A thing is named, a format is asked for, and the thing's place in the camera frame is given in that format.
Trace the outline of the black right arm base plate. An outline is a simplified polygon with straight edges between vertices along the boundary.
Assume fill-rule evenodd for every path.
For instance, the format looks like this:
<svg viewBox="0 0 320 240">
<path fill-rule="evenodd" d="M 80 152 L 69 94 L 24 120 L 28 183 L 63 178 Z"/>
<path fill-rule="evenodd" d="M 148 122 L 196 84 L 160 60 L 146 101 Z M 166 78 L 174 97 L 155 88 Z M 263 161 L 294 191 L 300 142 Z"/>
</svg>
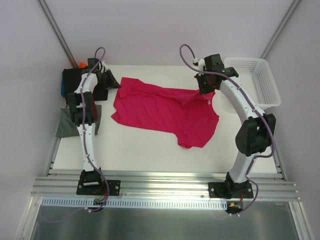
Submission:
<svg viewBox="0 0 320 240">
<path fill-rule="evenodd" d="M 208 194 L 210 198 L 222 199 L 253 199 L 252 185 L 248 182 L 229 184 L 227 182 L 209 182 Z"/>
</svg>

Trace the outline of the pink t shirt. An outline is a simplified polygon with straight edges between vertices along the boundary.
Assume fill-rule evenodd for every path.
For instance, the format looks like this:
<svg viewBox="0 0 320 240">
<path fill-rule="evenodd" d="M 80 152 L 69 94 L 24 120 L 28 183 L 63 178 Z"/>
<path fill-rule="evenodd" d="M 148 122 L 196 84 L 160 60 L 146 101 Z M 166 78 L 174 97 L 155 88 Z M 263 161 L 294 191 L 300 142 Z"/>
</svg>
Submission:
<svg viewBox="0 0 320 240">
<path fill-rule="evenodd" d="M 220 117 L 212 100 L 215 93 L 165 88 L 123 77 L 111 116 L 118 124 L 174 134 L 185 149 L 203 148 L 215 134 Z"/>
</svg>

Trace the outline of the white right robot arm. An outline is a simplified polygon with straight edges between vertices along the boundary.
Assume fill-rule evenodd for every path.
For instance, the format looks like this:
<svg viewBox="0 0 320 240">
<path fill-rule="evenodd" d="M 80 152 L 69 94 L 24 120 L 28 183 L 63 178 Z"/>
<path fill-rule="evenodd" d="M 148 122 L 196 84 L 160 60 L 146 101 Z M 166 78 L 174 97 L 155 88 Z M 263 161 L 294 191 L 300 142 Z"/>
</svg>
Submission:
<svg viewBox="0 0 320 240">
<path fill-rule="evenodd" d="M 195 78 L 201 94 L 221 91 L 238 114 L 241 127 L 235 136 L 238 149 L 233 167 L 223 182 L 209 182 L 209 194 L 214 197 L 231 199 L 253 198 L 249 190 L 253 182 L 250 172 L 258 158 L 265 158 L 264 152 L 273 147 L 276 117 L 259 108 L 237 81 L 239 77 L 232 67 L 220 68 L 217 72 L 198 69 Z"/>
</svg>

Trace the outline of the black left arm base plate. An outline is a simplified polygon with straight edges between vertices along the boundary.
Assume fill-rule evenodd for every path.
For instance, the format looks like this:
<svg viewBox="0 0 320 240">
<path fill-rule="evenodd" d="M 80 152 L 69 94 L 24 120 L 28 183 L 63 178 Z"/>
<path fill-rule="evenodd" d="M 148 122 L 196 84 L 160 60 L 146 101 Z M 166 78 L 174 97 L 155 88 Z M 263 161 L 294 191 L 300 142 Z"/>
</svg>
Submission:
<svg viewBox="0 0 320 240">
<path fill-rule="evenodd" d="M 109 191 L 104 181 L 101 182 L 78 182 L 76 194 L 79 196 L 103 196 L 106 191 L 109 196 L 119 196 L 121 189 L 120 180 L 107 180 Z"/>
</svg>

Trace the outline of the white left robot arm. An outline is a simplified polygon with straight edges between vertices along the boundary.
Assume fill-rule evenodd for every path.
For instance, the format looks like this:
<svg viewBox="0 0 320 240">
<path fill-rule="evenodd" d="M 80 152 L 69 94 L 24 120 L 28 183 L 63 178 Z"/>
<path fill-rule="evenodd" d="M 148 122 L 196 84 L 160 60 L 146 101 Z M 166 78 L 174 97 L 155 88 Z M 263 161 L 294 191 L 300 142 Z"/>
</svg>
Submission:
<svg viewBox="0 0 320 240">
<path fill-rule="evenodd" d="M 93 194 L 102 193 L 106 185 L 94 148 L 99 115 L 93 92 L 97 86 L 101 86 L 106 91 L 121 88 L 104 61 L 89 58 L 87 66 L 81 71 L 78 87 L 67 95 L 70 118 L 79 133 L 83 156 L 79 188 L 88 188 Z"/>
</svg>

